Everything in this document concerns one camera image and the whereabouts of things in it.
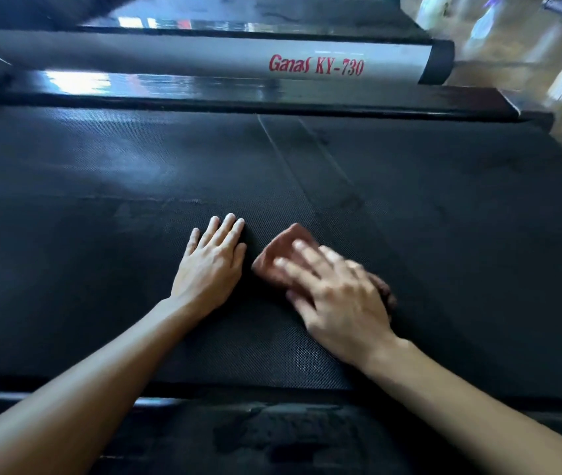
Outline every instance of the person's right hand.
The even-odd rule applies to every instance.
[[[275,264],[308,290],[314,304],[292,291],[288,299],[320,344],[364,371],[378,351],[398,342],[380,294],[359,263],[325,246],[319,252],[301,240],[293,247],[316,275],[286,258],[277,258]]]

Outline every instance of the forearm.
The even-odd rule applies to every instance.
[[[399,341],[366,373],[485,471],[562,474],[562,436],[503,405]]]
[[[0,415],[0,474],[86,471],[194,323],[187,308],[173,303],[158,303],[118,338]]]

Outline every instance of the tiled floor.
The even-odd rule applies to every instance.
[[[422,0],[402,0],[416,19]],[[562,17],[541,8],[542,0],[495,0],[488,35],[472,37],[489,0],[452,0],[446,15],[426,20],[433,36],[454,40],[456,66],[448,83],[522,90],[556,112],[553,135],[562,143],[562,104],[547,99],[547,90],[562,69]]]

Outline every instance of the folded cloth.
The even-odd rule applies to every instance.
[[[292,260],[294,263],[303,267],[306,270],[312,271],[308,263],[303,259],[302,255],[292,247],[294,240],[303,240],[310,247],[318,250],[319,243],[312,237],[312,234],[300,224],[294,223],[290,228],[281,232],[273,239],[267,247],[263,249],[261,254],[252,264],[252,270],[258,276],[263,278],[268,283],[275,285],[279,288],[291,289],[300,295],[311,300],[311,296],[305,288],[294,282],[284,270],[275,266],[275,258],[283,257]],[[386,305],[389,310],[394,310],[397,304],[397,299],[391,293],[391,288],[387,282],[382,280],[378,275],[368,273],[371,283],[378,289],[380,295],[386,299]]]

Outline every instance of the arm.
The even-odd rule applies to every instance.
[[[341,360],[372,378],[484,471],[562,474],[562,436],[476,389],[390,329],[387,311],[364,269],[327,247],[295,248],[309,273],[277,266],[309,290],[314,304],[288,293],[309,332]]]
[[[241,276],[244,221],[194,229],[171,296],[78,365],[0,415],[0,474],[89,469],[175,343],[224,303]]]

